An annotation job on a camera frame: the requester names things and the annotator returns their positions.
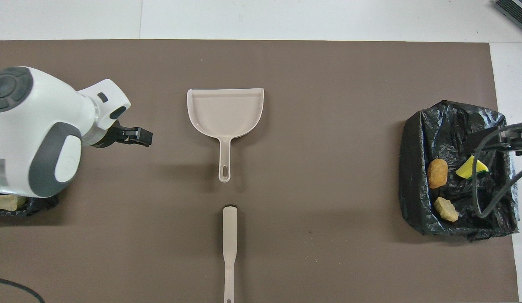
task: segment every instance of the yellow sponge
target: yellow sponge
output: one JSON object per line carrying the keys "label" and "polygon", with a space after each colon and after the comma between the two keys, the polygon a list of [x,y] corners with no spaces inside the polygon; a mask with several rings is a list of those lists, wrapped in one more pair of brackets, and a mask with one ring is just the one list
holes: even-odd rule
{"label": "yellow sponge", "polygon": [[[472,161],[474,161],[474,156],[470,156],[469,159],[465,161],[465,163],[463,163],[463,165],[460,168],[458,168],[458,170],[455,171],[455,173],[462,178],[470,178],[472,175]],[[483,171],[489,171],[489,169],[484,163],[478,160],[476,162],[476,173],[478,174]]]}

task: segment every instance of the round gray button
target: round gray button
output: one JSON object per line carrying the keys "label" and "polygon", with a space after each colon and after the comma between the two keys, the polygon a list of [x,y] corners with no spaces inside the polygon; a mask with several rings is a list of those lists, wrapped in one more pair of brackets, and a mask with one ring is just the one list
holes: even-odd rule
{"label": "round gray button", "polygon": [[13,77],[9,75],[0,76],[0,98],[8,96],[15,88],[16,80]]}

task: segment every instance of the dustpan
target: dustpan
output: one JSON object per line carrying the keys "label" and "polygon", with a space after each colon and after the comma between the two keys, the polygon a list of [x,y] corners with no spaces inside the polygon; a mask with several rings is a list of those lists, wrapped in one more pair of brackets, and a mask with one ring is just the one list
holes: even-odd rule
{"label": "dustpan", "polygon": [[231,140],[249,133],[263,111],[264,90],[188,90],[188,115],[194,127],[220,142],[218,178],[231,178]]}

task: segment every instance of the dustpan handle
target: dustpan handle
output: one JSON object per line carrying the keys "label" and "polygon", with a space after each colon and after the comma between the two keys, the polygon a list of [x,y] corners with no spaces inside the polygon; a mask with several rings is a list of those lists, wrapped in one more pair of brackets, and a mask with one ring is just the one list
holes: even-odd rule
{"label": "dustpan handle", "polygon": [[220,167],[218,178],[228,182],[231,178],[231,140],[220,139]]}

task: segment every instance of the gray button pad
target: gray button pad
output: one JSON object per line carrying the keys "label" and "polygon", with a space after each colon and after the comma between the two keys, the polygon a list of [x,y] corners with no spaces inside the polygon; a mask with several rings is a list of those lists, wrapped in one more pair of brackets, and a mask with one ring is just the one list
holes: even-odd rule
{"label": "gray button pad", "polygon": [[32,89],[32,75],[26,67],[9,67],[0,71],[0,113],[23,102]]}

